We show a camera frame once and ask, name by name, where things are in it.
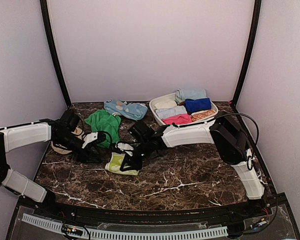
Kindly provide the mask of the yellow-green crocodile towel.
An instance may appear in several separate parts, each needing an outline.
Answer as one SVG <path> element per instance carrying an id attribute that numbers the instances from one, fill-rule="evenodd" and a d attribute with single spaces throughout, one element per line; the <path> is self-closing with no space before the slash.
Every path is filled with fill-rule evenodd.
<path id="1" fill-rule="evenodd" d="M 137 176 L 139 174 L 139 171 L 137 170 L 120 170 L 124 157 L 124 153 L 112 153 L 110 162 L 105 165 L 105 169 L 114 174 Z"/>

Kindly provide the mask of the green towel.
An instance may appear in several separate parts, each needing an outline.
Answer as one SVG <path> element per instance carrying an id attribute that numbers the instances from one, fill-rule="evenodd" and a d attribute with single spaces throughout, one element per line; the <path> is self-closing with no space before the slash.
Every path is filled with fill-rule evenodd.
<path id="1" fill-rule="evenodd" d="M 100 109 L 84 121 L 91 127 L 92 132 L 104 131 L 108 133 L 106 134 L 106 141 L 99 143 L 99 147 L 108 149 L 112 143 L 120 141 L 118 132 L 121 124 L 120 116 L 113 116 L 106 110 Z"/>

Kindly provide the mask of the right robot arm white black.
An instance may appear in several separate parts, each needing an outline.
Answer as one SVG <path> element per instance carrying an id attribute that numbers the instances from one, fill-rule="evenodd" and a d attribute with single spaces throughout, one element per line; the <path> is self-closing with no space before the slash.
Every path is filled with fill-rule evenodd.
<path id="1" fill-rule="evenodd" d="M 118 143 L 117 148 L 126 153 L 120 170 L 141 170 L 144 158 L 153 152 L 191 144 L 214 144 L 221 160 L 231 165 L 237 172 L 250 202 L 245 205 L 245 213 L 255 217 L 264 209 L 261 199 L 265 193 L 265 184 L 254 168 L 254 155 L 248 143 L 245 131 L 234 120 L 234 114 L 222 114 L 207 121 L 177 125 L 160 126 L 153 130 L 144 122 L 135 123 L 130 134 L 139 143 L 130 148 L 126 143 Z"/>

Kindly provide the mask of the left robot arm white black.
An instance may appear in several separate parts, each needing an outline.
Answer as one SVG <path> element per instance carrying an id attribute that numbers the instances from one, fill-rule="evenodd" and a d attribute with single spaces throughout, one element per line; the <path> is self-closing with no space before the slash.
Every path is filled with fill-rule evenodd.
<path id="1" fill-rule="evenodd" d="M 6 161 L 6 153 L 35 143 L 52 142 L 56 147 L 77 154 L 82 163 L 101 160 L 97 145 L 106 140 L 105 132 L 75 133 L 80 117 L 66 110 L 60 119 L 42 119 L 35 122 L 0 128 L 0 186 L 21 196 L 41 203 L 41 210 L 50 218 L 60 214 L 60 206 L 54 202 L 55 194 L 29 178 L 13 170 Z"/>

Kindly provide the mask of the beige embroidered round cloth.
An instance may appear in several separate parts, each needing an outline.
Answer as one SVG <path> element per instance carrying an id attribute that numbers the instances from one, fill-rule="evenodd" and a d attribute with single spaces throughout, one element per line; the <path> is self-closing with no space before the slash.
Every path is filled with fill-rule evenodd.
<path id="1" fill-rule="evenodd" d="M 76 127 L 76 129 L 72 132 L 72 134 L 74 134 L 77 138 L 81 140 L 83 138 L 84 130 L 79 127 Z M 51 141 L 50 146 L 56 153 L 60 155 L 68 155 L 73 152 L 72 150 L 60 144 L 54 143 L 53 141 Z"/>

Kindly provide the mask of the light blue patterned towel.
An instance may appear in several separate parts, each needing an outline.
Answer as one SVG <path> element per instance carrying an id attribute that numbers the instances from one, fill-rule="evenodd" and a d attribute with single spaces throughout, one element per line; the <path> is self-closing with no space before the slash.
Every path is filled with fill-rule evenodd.
<path id="1" fill-rule="evenodd" d="M 113 116 L 123 116 L 130 120 L 141 120 L 148 112 L 148 107 L 141 103 L 127 103 L 117 99 L 104 102 L 104 109 Z"/>

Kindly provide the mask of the lavender rolled towel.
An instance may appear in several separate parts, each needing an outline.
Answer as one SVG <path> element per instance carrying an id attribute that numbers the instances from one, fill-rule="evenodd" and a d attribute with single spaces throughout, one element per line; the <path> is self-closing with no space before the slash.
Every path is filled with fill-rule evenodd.
<path id="1" fill-rule="evenodd" d="M 187 110 L 184 106 L 175 106 L 172 108 L 157 109 L 155 113 L 160 119 L 168 119 L 170 117 L 181 115 L 181 114 L 185 115 L 187 114 Z"/>

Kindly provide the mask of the pink rolled towel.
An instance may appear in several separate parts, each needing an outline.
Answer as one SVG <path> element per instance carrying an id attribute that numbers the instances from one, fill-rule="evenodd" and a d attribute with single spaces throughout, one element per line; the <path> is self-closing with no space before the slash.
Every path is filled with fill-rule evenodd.
<path id="1" fill-rule="evenodd" d="M 170 118 L 162 119 L 163 123 L 166 125 L 172 125 L 173 123 L 176 125 L 184 125 L 192 122 L 191 117 L 188 114 L 179 114 L 172 116 Z"/>

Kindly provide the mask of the cream rolled towel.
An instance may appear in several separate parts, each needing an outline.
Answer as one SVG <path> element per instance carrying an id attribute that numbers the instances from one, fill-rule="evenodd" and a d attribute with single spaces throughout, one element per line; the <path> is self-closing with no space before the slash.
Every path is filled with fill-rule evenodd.
<path id="1" fill-rule="evenodd" d="M 167 100 L 163 100 L 163 101 L 159 101 L 156 104 L 154 104 L 154 107 L 156 109 L 169 109 L 169 108 L 173 108 L 173 107 L 177 107 L 177 103 L 172 100 L 172 99 L 167 99 Z"/>

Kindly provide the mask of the white plastic basin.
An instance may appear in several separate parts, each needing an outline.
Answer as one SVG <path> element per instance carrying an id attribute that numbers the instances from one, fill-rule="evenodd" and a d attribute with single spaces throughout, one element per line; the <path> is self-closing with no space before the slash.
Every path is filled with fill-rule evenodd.
<path id="1" fill-rule="evenodd" d="M 149 107 L 156 122 L 160 125 L 188 125 L 211 119 L 218 113 L 216 105 L 208 97 L 197 100 L 187 99 L 178 105 L 176 94 L 170 93 L 150 101 Z"/>

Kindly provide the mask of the orange patterned rolled towel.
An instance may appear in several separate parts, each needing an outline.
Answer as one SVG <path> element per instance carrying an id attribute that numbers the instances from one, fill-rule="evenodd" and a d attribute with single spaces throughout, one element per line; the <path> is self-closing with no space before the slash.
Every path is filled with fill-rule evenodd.
<path id="1" fill-rule="evenodd" d="M 197 122 L 197 121 L 201 121 L 213 117 L 215 114 L 216 112 L 213 109 L 206 110 L 206 111 L 205 110 L 198 111 L 191 114 L 191 119 L 192 122 Z"/>

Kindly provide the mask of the pale blue rolled towel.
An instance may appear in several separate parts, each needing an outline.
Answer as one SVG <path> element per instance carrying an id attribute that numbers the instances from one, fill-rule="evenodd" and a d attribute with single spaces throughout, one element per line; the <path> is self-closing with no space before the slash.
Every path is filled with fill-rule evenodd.
<path id="1" fill-rule="evenodd" d="M 197 100 L 197 99 L 203 99 L 206 98 L 207 94 L 204 89 L 185 89 L 185 88 L 180 88 L 176 90 L 175 93 L 175 99 L 177 100 L 186 100 L 186 99 L 191 99 L 191 100 Z"/>

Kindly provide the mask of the small circuit board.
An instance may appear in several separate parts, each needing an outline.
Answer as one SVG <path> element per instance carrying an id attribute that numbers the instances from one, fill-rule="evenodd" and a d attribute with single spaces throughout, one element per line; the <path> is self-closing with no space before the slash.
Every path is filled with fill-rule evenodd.
<path id="1" fill-rule="evenodd" d="M 61 227 L 61 232 L 67 235 L 69 234 L 76 235 L 76 236 L 83 235 L 83 230 L 81 228 L 72 225 L 67 225 L 67 224 Z"/>

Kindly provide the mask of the dark blue rolled towel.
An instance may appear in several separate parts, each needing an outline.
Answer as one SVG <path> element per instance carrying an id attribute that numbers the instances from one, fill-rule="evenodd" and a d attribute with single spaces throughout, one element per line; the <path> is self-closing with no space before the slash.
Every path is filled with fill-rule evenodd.
<path id="1" fill-rule="evenodd" d="M 212 104 L 209 98 L 202 99 L 186 99 L 184 106 L 188 113 L 192 114 L 200 111 L 207 111 L 212 108 Z"/>

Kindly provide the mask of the black front rail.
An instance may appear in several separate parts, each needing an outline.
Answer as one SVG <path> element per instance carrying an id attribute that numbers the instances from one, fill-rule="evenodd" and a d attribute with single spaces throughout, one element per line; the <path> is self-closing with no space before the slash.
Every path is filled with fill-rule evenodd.
<path id="1" fill-rule="evenodd" d="M 30 214 L 62 220 L 66 223 L 96 226 L 100 223 L 126 225 L 173 225 L 207 222 L 209 225 L 233 225 L 249 218 L 264 216 L 260 203 L 246 201 L 226 206 L 172 211 L 129 211 L 109 210 L 55 203 L 56 212 L 51 213 L 47 207 L 35 207 L 28 199 L 18 200 L 14 214 L 22 210 Z"/>

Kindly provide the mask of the left black frame post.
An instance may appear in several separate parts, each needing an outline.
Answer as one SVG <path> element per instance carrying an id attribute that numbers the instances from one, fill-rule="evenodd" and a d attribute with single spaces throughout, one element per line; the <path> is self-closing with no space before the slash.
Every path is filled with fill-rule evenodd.
<path id="1" fill-rule="evenodd" d="M 67 107 L 70 107 L 72 102 L 71 102 L 69 92 L 66 87 L 66 83 L 64 80 L 64 76 L 63 76 L 63 73 L 61 70 L 61 65 L 60 65 L 59 58 L 58 58 L 56 45 L 54 42 L 52 25 L 51 25 L 50 16 L 49 16 L 49 10 L 48 10 L 48 2 L 46 0 L 40 0 L 39 2 L 40 2 L 41 15 L 42 15 L 42 20 L 43 20 L 45 35 L 46 35 L 53 67 L 54 67 L 55 74 L 57 77 L 57 81 L 58 81 L 64 102 Z"/>

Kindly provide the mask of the black frame post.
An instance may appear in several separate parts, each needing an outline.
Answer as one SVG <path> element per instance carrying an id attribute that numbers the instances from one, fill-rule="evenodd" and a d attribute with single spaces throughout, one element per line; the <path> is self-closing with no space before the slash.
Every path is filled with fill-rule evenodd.
<path id="1" fill-rule="evenodd" d="M 237 86 L 235 88 L 235 92 L 234 92 L 233 99 L 232 99 L 232 105 L 235 107 L 237 106 L 240 95 L 242 93 L 242 89 L 243 89 L 246 75 L 248 72 L 250 60 L 252 57 L 254 43 L 255 43 L 257 29 L 258 29 L 258 24 L 259 24 L 260 13 L 261 13 L 261 6 L 262 6 L 262 0 L 254 1 L 253 15 L 252 15 L 252 20 L 251 20 L 251 27 L 250 27 L 248 42 L 247 42 L 245 55 L 244 55 L 240 75 L 238 78 Z"/>
<path id="2" fill-rule="evenodd" d="M 50 16 L 49 16 L 49 10 L 48 10 L 48 2 L 46 0 L 40 0 L 39 2 L 40 2 L 41 15 L 42 15 L 42 20 L 43 20 L 45 35 L 46 35 L 53 67 L 54 67 L 55 74 L 57 77 L 57 81 L 58 81 L 64 102 L 67 107 L 70 107 L 72 102 L 71 102 L 69 92 L 66 87 L 66 83 L 64 80 L 64 76 L 63 76 L 63 73 L 61 70 L 61 65 L 60 65 L 59 58 L 58 58 L 56 45 L 54 42 L 52 25 L 51 25 Z"/>

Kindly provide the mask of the right black frame post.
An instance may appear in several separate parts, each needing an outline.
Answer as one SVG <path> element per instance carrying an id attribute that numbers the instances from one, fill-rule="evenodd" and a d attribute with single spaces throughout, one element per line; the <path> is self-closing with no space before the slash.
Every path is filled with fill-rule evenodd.
<path id="1" fill-rule="evenodd" d="M 257 29 L 258 29 L 258 24 L 259 24 L 260 13 L 261 13 L 261 6 L 262 6 L 262 0 L 254 1 L 253 15 L 252 15 L 252 20 L 251 20 L 251 27 L 250 27 L 248 42 L 247 42 L 245 55 L 244 55 L 240 75 L 238 78 L 237 86 L 235 88 L 235 92 L 234 92 L 233 99 L 232 99 L 232 105 L 235 107 L 237 106 L 240 95 L 242 93 L 242 89 L 243 89 L 246 75 L 248 72 L 250 60 L 252 57 L 254 43 L 255 43 Z"/>

